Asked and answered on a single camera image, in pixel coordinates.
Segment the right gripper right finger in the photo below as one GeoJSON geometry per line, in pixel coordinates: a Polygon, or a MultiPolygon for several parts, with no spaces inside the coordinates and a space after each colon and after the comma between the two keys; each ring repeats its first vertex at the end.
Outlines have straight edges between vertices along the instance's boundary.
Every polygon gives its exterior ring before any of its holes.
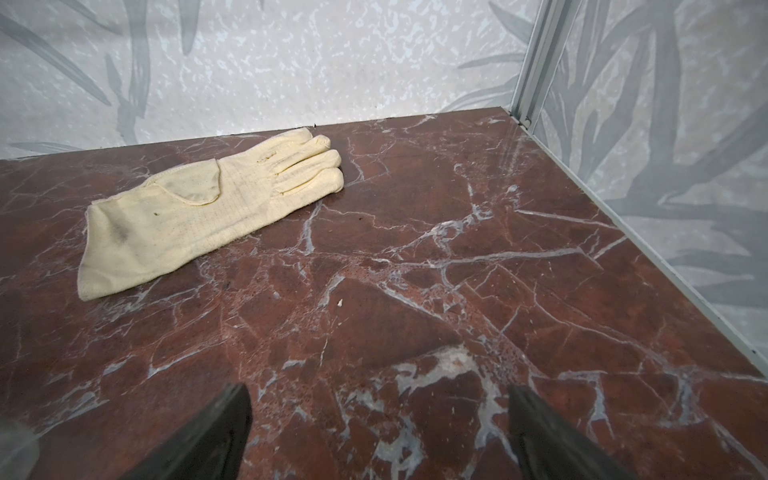
{"type": "Polygon", "coordinates": [[[526,479],[636,477],[527,386],[508,387],[508,424],[510,445],[526,479]]]}

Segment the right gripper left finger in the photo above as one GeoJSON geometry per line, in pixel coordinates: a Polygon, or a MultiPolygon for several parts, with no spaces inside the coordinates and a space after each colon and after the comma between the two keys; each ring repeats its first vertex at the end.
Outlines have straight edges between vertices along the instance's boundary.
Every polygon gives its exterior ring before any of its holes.
{"type": "Polygon", "coordinates": [[[235,479],[252,425],[245,384],[230,384],[124,479],[235,479]]]}

